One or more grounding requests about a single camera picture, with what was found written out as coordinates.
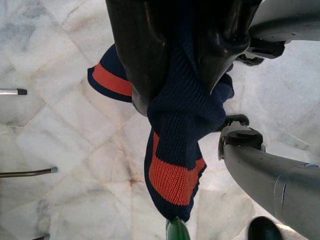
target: orange stripe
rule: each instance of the orange stripe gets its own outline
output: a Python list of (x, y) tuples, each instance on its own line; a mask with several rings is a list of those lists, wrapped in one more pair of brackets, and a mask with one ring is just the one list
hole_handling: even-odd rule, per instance
[(94, 67), (92, 76), (94, 80), (96, 80), (101, 86), (105, 87), (106, 89), (109, 89), (117, 94), (131, 97), (131, 83), (113, 75), (111, 72), (104, 69), (104, 67), (100, 63)]
[(205, 161), (200, 158), (195, 163), (195, 168), (188, 170), (183, 166), (176, 166), (160, 160), (156, 156), (159, 137), (153, 135), (153, 154), (149, 168), (149, 179), (155, 190), (168, 202), (186, 206), (194, 188), (198, 183), (198, 174), (205, 167)]

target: marble floor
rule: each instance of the marble floor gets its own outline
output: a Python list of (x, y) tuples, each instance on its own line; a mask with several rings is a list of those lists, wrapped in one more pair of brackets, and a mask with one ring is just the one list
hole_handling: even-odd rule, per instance
[[(112, 43), (104, 0), (0, 0), (0, 88), (28, 90), (0, 97), (0, 169), (59, 169), (0, 180), (1, 240), (165, 239), (144, 182), (149, 122), (86, 81)], [(267, 152), (320, 163), (319, 53), (319, 42), (297, 41), (260, 66), (235, 63), (225, 109), (250, 118)], [(245, 240), (249, 221), (269, 214), (218, 161), (218, 138), (200, 141), (208, 168), (188, 229), (193, 240)]]

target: green object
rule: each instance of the green object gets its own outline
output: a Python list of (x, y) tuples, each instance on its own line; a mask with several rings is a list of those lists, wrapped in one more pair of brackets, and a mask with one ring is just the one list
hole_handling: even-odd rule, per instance
[(176, 217), (166, 221), (166, 240), (190, 240), (188, 228), (184, 221)]

